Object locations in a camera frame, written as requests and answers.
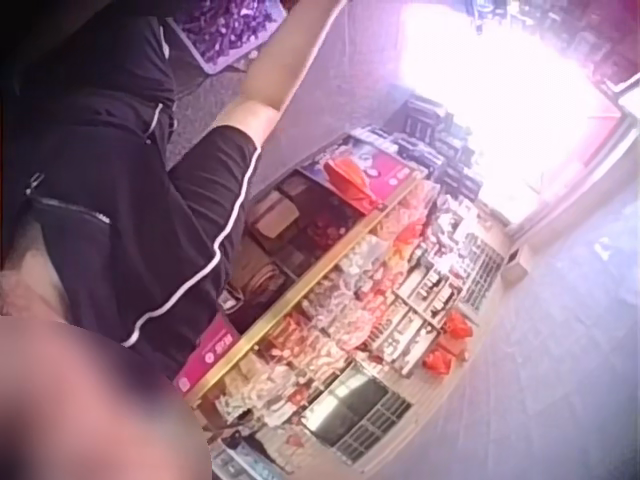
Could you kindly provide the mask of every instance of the shelf rack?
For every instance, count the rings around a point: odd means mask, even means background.
[[[424,178],[413,172],[378,209],[362,218],[347,234],[309,269],[287,292],[282,295],[186,395],[193,408],[204,394],[229,372],[253,347],[262,340],[295,305],[320,281],[357,243],[369,233],[389,212],[411,192]]]

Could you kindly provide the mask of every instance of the red bag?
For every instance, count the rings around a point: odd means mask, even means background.
[[[446,376],[451,373],[453,357],[439,348],[429,353],[422,361],[422,366],[436,375]]]
[[[463,340],[473,337],[473,329],[464,316],[457,311],[453,311],[447,317],[444,324],[444,331],[455,340]]]

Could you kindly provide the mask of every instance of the purple display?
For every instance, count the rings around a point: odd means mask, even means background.
[[[232,50],[256,40],[275,19],[269,0],[202,0],[175,21],[207,63],[215,65]]]

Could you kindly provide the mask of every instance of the price label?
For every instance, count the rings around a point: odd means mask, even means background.
[[[176,378],[176,387],[185,394],[189,393],[205,377],[209,370],[224,358],[238,342],[239,338],[240,335],[224,315],[216,316],[202,335],[200,345],[191,354],[186,365]]]

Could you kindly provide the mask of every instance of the pink label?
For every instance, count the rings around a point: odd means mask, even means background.
[[[200,345],[187,360],[187,364],[178,374],[175,385],[184,394],[193,387],[231,348],[238,343],[240,335],[224,315],[217,315],[200,339]]]

